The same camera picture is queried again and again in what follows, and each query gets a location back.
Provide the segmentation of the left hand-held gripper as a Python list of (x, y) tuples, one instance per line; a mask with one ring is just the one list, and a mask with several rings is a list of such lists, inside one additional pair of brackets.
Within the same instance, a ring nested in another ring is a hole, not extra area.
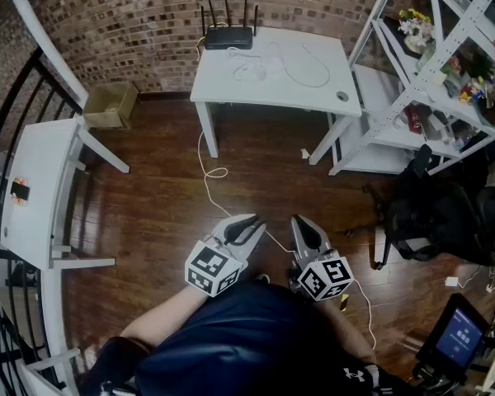
[(256, 214), (231, 216), (197, 241), (185, 262), (185, 282), (215, 297), (238, 281), (266, 226)]

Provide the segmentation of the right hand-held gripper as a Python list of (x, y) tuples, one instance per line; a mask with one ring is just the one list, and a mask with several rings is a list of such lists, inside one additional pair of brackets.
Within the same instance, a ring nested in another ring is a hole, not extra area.
[(295, 259), (288, 272), (290, 290), (314, 302), (341, 295), (353, 282), (347, 259), (311, 219), (294, 214), (290, 225), (295, 242)]

